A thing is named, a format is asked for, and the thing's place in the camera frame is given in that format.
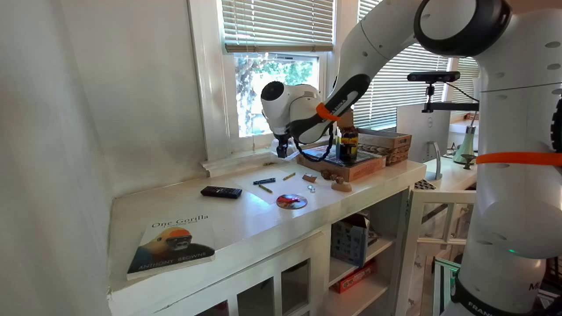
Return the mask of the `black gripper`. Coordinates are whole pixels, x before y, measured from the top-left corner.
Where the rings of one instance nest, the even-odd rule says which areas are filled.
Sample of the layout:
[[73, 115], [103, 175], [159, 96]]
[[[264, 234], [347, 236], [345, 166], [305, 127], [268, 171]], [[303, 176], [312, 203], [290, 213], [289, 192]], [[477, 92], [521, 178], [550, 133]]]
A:
[[278, 155], [287, 155], [289, 154], [290, 138], [289, 136], [275, 136], [275, 138], [278, 141], [276, 154]]

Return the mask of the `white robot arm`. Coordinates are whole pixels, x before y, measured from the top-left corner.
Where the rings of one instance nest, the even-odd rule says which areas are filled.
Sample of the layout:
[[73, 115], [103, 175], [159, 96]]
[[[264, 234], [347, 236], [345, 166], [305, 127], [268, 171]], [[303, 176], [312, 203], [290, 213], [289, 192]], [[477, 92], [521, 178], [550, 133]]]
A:
[[273, 82], [268, 124], [283, 143], [319, 141], [413, 43], [482, 71], [477, 210], [447, 316], [533, 316], [562, 255], [562, 0], [382, 0], [345, 39], [329, 97]]

